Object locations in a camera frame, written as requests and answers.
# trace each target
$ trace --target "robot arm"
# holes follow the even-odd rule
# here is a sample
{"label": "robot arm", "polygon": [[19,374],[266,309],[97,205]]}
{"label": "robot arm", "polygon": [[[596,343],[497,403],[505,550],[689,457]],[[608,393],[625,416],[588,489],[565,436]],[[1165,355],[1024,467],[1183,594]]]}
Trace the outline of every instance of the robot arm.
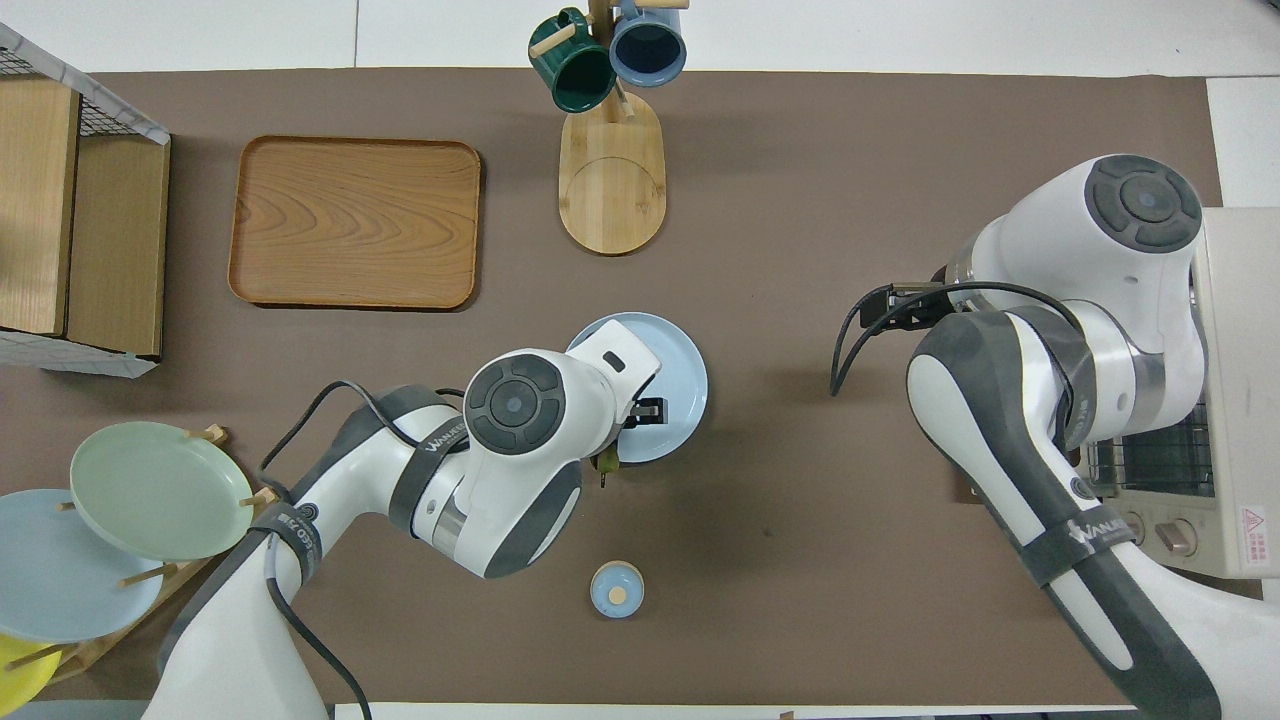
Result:
{"label": "robot arm", "polygon": [[572,512],[580,461],[617,437],[659,369],[611,320],[567,354],[522,350],[489,363],[462,414],[422,387],[387,393],[379,406],[413,447],[370,409],[353,413],[294,487],[294,503],[268,509],[256,523],[264,532],[250,533],[182,611],[145,717],[328,717],[265,578],[292,600],[365,512],[388,515],[483,578],[529,566]]}
{"label": "robot arm", "polygon": [[1083,337],[1025,300],[969,295],[963,306],[978,311],[937,323],[908,393],[920,428],[1135,706],[1158,719],[1267,717],[1280,707],[1280,609],[1149,560],[1064,456],[1176,423],[1198,398],[1188,297],[1198,219],[1185,181],[1144,158],[1102,158],[1051,181],[979,233],[948,279],[1061,299]]}

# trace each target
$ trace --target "light blue plate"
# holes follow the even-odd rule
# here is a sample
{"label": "light blue plate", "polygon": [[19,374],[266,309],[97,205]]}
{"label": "light blue plate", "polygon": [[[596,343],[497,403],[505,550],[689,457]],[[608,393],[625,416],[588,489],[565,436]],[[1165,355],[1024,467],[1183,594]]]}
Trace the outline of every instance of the light blue plate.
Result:
{"label": "light blue plate", "polygon": [[127,588],[124,578],[159,566],[129,555],[58,510],[72,493],[28,489],[0,497],[0,633],[73,643],[114,633],[141,618],[161,578]]}
{"label": "light blue plate", "polygon": [[568,346],[586,340],[600,325],[618,320],[649,346],[662,361],[662,370],[653,378],[641,397],[666,397],[667,421],[660,425],[636,425],[618,434],[618,460],[648,462],[676,450],[698,429],[707,410],[707,365],[698,346],[669,320],[648,313],[616,313],[588,325]]}
{"label": "light blue plate", "polygon": [[644,578],[635,565],[612,560],[591,578],[591,605],[605,618],[630,618],[644,602]]}

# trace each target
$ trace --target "blue mug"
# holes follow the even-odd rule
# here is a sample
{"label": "blue mug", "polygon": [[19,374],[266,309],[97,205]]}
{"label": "blue mug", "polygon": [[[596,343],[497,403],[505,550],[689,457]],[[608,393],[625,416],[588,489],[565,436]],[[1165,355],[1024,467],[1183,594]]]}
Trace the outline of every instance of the blue mug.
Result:
{"label": "blue mug", "polygon": [[680,10],[641,10],[635,0],[622,0],[621,6],[609,45],[613,72],[636,87],[667,85],[685,68]]}

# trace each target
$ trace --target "small blue round lid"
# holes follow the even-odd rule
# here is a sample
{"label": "small blue round lid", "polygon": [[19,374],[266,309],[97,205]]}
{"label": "small blue round lid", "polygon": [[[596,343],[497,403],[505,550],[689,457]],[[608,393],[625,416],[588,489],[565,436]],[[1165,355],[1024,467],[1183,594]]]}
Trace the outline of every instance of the small blue round lid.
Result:
{"label": "small blue round lid", "polygon": [[591,578],[591,605],[605,618],[630,618],[643,601],[644,578],[630,562],[605,562]]}

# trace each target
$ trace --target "gray strap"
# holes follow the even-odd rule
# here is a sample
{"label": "gray strap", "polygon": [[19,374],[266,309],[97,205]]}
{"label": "gray strap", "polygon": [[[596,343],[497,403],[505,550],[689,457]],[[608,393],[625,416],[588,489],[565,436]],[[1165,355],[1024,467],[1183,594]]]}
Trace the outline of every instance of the gray strap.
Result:
{"label": "gray strap", "polygon": [[1138,539],[1120,514],[1100,505],[1044,530],[1021,548],[1023,565],[1041,588],[1103,550]]}
{"label": "gray strap", "polygon": [[430,484],[435,471],[444,462],[444,456],[460,442],[467,438],[467,425],[461,415],[456,415],[440,427],[431,430],[422,442],[417,443],[413,455],[404,464],[404,470],[396,480],[396,489],[392,491],[392,502],[387,507],[387,518],[393,525],[413,534],[413,511],[417,510],[426,486]]}
{"label": "gray strap", "polygon": [[251,530],[264,530],[280,536],[298,556],[302,583],[306,584],[320,566],[320,533],[301,510],[288,502],[276,502],[268,507],[250,525]]}

